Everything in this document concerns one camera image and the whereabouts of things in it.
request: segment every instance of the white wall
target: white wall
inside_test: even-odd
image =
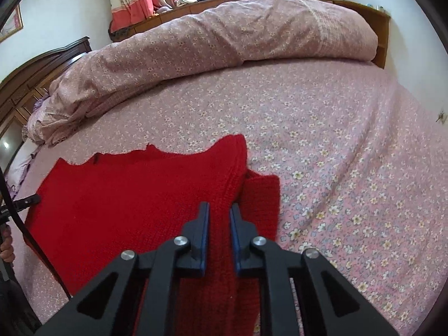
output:
[[[90,37],[93,50],[111,43],[110,0],[22,0],[23,29],[0,43],[0,81],[27,60]]]
[[[415,0],[351,0],[381,5],[391,15],[386,70],[429,111],[448,110],[448,54]]]

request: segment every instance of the pink floral quilt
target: pink floral quilt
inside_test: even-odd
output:
[[[371,61],[378,37],[353,10],[319,0],[243,0],[186,15],[79,59],[27,124],[57,144],[158,83],[246,61],[332,57]]]
[[[265,60],[164,82],[42,148],[19,197],[34,193],[59,157],[80,164],[147,143],[193,153],[229,133],[246,136],[253,170],[280,177],[282,248],[319,248],[411,336],[448,274],[448,144],[409,92],[371,63]],[[117,200],[133,200],[128,189]],[[64,296],[13,231],[17,277],[46,320]]]

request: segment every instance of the wooden bed frame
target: wooden bed frame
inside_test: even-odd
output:
[[[179,18],[188,14],[198,14],[206,9],[211,9],[217,7],[222,3],[227,3],[229,1],[240,1],[240,0],[206,0],[182,7],[177,7],[172,11],[165,12],[163,14],[151,17],[141,23],[135,24],[128,28],[118,30],[117,32],[110,33],[109,36],[112,41],[118,42],[125,40],[137,33],[145,32],[149,29],[155,28],[163,23],[171,21],[173,19]],[[386,56],[388,51],[389,43],[389,21],[390,16],[384,12],[372,9],[371,7],[361,5],[346,0],[322,0],[328,3],[333,3],[335,5],[347,7],[348,9],[354,10],[359,13],[370,25],[373,31],[378,36],[378,48],[376,51],[376,56],[373,59],[378,67],[384,68],[386,64]]]

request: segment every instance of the red knitted fabric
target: red knitted fabric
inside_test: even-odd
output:
[[[82,165],[59,159],[25,224],[75,294],[121,251],[144,253],[179,235],[207,201],[206,275],[181,282],[176,334],[249,336],[259,311],[258,285],[235,277],[228,211],[237,200],[243,218],[274,239],[279,179],[251,172],[246,160],[242,135],[193,155],[148,146],[98,153]]]

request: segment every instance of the bed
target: bed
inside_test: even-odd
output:
[[[400,334],[434,334],[418,328],[446,307],[447,145],[411,94],[381,69],[388,17],[365,6],[359,12],[376,21],[371,28],[382,47],[375,64],[268,59],[143,87],[65,131],[57,145],[43,146],[18,197],[33,194],[59,157],[81,164],[96,152],[147,143],[194,153],[243,133],[249,166],[281,178],[278,243],[319,248]],[[55,86],[74,79],[82,62]],[[45,321],[66,298],[17,229],[13,234],[17,278]]]

